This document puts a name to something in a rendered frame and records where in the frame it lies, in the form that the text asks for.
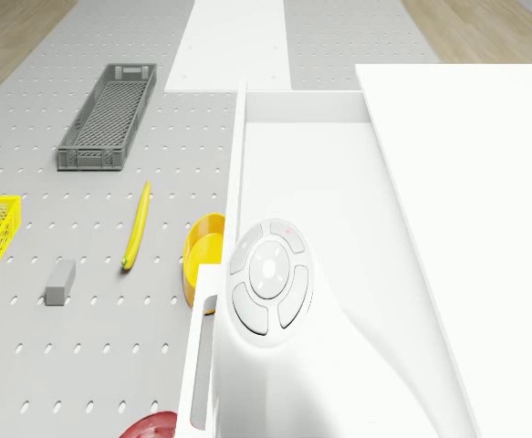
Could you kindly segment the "yellow bowl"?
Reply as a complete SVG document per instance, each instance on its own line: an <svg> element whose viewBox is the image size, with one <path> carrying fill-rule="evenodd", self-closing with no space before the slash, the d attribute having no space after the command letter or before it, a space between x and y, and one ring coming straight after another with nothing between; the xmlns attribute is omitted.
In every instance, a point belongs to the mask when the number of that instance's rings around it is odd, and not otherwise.
<svg viewBox="0 0 532 438"><path fill-rule="evenodd" d="M183 249L183 291L186 302L192 308L199 266L220 264L224 241L223 214L206 214L191 228Z"/></svg>

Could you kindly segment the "banana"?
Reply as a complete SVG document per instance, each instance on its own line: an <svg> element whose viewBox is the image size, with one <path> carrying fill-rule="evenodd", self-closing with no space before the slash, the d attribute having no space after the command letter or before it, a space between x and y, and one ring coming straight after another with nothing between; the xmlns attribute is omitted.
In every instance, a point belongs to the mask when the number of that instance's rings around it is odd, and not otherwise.
<svg viewBox="0 0 532 438"><path fill-rule="evenodd" d="M121 259L121 270L123 273L130 271L135 263L137 254L141 246L141 239L143 237L144 227L149 211L151 198L151 183L146 182L144 184L141 198L134 220L134 224L131 230L130 240L126 248L125 254Z"/></svg>

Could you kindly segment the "white board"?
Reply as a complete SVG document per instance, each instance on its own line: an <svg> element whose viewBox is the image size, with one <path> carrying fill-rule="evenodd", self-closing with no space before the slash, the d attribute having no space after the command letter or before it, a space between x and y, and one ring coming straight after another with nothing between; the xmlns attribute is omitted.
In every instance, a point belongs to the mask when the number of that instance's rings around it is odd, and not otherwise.
<svg viewBox="0 0 532 438"><path fill-rule="evenodd" d="M284 0L194 0L167 92L291 88Z"/></svg>

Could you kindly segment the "dark grey basket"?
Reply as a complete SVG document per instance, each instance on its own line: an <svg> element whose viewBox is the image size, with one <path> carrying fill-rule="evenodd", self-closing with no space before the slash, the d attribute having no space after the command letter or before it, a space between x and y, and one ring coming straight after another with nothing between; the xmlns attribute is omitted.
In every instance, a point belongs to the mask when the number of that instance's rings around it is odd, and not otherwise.
<svg viewBox="0 0 532 438"><path fill-rule="evenodd" d="M156 84L155 64L108 64L57 147L60 171L120 171Z"/></svg>

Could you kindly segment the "white cabinet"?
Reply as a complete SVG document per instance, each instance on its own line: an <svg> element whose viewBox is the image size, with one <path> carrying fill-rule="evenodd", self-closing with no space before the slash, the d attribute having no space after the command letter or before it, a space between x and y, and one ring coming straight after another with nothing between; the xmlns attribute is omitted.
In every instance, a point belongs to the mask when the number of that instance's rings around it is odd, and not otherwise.
<svg viewBox="0 0 532 438"><path fill-rule="evenodd" d="M532 64L357 66L482 438L532 438Z"/></svg>

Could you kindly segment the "grey cube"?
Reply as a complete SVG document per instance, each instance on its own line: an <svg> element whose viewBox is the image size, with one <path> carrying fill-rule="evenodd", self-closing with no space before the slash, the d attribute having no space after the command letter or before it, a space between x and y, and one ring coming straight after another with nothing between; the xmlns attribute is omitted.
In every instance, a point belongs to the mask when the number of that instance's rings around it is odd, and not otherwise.
<svg viewBox="0 0 532 438"><path fill-rule="evenodd" d="M47 306L64 306L76 277L76 262L61 259L47 279L45 303Z"/></svg>

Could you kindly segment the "red plate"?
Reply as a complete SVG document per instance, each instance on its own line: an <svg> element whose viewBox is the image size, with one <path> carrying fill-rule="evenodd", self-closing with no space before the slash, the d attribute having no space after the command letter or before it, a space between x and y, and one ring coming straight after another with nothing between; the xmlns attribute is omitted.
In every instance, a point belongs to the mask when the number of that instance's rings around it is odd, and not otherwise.
<svg viewBox="0 0 532 438"><path fill-rule="evenodd" d="M174 438L176 423L176 412L156 412L135 422L120 438Z"/></svg>

